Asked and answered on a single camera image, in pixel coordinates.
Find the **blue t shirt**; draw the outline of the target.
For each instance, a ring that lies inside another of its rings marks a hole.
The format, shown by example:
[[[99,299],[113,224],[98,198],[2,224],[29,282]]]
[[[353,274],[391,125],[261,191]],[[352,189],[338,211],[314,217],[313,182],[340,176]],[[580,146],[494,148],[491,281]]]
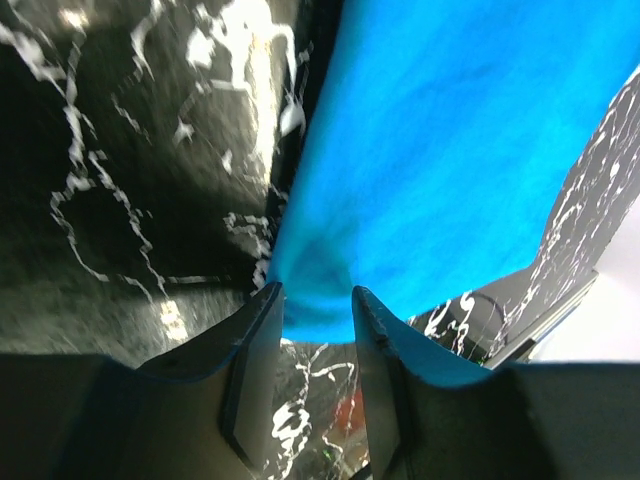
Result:
[[[348,1],[268,277],[285,338],[349,343],[528,267],[639,63],[635,1]]]

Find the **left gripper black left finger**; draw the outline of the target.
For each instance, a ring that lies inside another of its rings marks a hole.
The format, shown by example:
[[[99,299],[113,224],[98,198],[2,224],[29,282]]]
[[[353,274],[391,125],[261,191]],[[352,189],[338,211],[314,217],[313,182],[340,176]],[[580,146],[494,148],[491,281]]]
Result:
[[[5,479],[252,479],[264,466],[283,326],[271,283],[138,368],[104,355],[1,358]]]

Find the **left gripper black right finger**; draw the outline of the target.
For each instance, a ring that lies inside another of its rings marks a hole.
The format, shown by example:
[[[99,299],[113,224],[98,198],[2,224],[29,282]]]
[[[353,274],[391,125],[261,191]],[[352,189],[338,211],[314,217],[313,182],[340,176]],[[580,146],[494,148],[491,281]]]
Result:
[[[352,295],[376,479],[635,479],[635,363],[490,370],[423,336],[368,289]]]

